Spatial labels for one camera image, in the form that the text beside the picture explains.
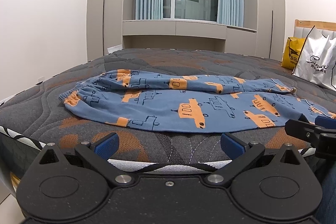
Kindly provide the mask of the blue pants with orange cars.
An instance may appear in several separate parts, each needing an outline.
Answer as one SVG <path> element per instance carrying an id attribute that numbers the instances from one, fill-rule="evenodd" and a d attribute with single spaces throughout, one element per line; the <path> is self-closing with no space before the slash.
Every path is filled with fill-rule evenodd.
<path id="1" fill-rule="evenodd" d="M 59 98 L 80 118 L 142 131 L 212 134 L 335 117 L 294 92 L 276 79 L 118 69 L 77 83 Z"/>

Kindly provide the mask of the white shopping bag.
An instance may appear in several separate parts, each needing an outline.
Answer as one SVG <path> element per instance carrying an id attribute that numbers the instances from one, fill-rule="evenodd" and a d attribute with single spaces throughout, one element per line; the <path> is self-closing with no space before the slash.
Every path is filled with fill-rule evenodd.
<path id="1" fill-rule="evenodd" d="M 308 33 L 292 75 L 335 91 L 335 38 L 313 27 Z"/>

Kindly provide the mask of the yellow shopping bag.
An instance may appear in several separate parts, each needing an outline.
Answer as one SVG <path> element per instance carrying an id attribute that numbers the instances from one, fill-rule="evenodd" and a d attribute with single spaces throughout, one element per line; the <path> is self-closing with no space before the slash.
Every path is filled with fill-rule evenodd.
<path id="1" fill-rule="evenodd" d="M 293 70 L 295 68 L 304 42 L 305 38 L 288 37 L 286 41 L 285 51 L 282 56 L 282 67 L 290 70 Z"/>

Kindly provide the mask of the beige built-in wardrobe unit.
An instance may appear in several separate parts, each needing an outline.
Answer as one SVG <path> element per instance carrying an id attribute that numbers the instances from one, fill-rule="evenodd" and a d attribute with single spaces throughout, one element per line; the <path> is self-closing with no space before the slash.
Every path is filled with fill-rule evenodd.
<path id="1" fill-rule="evenodd" d="M 282 58 L 285 0 L 87 0 L 87 57 L 118 48 Z"/>

